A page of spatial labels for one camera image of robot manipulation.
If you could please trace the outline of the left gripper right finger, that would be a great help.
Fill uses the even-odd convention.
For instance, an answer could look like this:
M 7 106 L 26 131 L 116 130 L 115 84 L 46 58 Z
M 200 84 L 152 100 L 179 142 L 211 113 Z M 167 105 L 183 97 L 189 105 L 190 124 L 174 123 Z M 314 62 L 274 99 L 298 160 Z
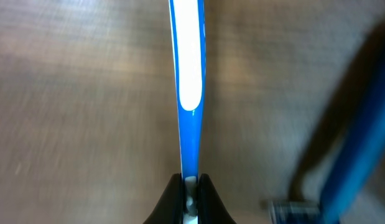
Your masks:
M 208 174 L 202 174 L 199 178 L 197 208 L 199 224 L 236 224 Z

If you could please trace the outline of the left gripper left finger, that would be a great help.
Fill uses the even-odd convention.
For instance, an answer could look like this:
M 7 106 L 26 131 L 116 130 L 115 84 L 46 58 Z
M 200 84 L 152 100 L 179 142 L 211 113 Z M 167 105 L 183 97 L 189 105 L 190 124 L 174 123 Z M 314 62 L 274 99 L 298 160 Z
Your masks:
M 181 174 L 173 174 L 144 224 L 181 224 L 182 219 L 183 179 Z

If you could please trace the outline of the blue disposable razor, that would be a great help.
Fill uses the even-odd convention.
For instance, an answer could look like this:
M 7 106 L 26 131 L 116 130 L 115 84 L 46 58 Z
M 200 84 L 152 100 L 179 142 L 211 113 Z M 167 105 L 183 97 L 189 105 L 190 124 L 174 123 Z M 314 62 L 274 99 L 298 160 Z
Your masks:
M 303 183 L 340 149 L 318 202 L 306 200 Z M 264 202 L 272 223 L 340 223 L 385 153 L 385 20 L 366 36 L 346 69 L 292 176 L 286 200 Z

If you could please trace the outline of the blue white toothbrush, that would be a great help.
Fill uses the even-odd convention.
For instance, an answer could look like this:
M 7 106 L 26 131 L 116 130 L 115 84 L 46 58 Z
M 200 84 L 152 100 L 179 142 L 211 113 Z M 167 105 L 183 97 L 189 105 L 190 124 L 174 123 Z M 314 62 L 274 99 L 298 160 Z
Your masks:
M 179 124 L 182 223 L 198 223 L 198 165 L 206 78 L 204 0 L 169 0 Z

